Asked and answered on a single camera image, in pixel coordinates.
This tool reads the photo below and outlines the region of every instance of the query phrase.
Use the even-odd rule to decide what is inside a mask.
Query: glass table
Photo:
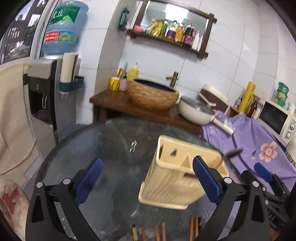
[[[200,217],[203,227],[216,208],[206,195],[186,210],[158,208],[138,201],[140,185],[160,135],[214,149],[202,137],[165,123],[133,117],[108,119],[63,139],[45,159],[36,183],[58,184],[66,177],[73,178],[93,159],[100,158],[103,160],[102,173],[79,209],[102,241],[132,241],[132,224],[136,225],[141,239],[141,222],[146,226],[147,240],[155,240],[154,225],[162,222],[165,222],[167,240],[188,240],[190,216]],[[237,182],[234,168],[229,160],[225,162],[230,177]],[[75,238],[60,204],[56,203],[56,207],[67,235]],[[238,207],[234,207],[222,235],[228,234]]]

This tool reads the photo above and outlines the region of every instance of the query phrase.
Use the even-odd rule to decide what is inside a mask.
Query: frying pan
[[[215,112],[204,103],[187,96],[182,96],[178,106],[180,114],[186,120],[201,126],[213,122],[229,135],[233,134],[233,130],[218,118],[215,118]]]

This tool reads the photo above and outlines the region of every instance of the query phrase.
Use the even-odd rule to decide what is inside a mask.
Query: purple tablecloth
[[[204,138],[211,145],[223,154],[234,149],[243,149],[239,156],[230,159],[240,173],[244,170],[252,171],[256,178],[266,185],[267,190],[273,193],[270,185],[254,171],[254,164],[259,162],[267,170],[278,175],[291,191],[296,181],[296,168],[289,162],[283,149],[267,129],[245,114],[227,118],[219,111],[216,117],[232,127],[234,134],[229,136],[214,123],[209,123],[202,129]]]

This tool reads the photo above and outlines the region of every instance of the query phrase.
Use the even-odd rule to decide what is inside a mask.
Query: microwave door
[[[265,103],[259,118],[264,121],[271,129],[273,129],[279,136],[281,136],[281,131],[287,120],[288,115],[283,113],[278,108]]]

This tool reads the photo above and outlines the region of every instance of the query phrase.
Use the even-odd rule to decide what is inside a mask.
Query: water bottle
[[[56,6],[45,31],[41,50],[47,55],[73,52],[81,29],[86,23],[88,6],[78,1],[67,1]]]

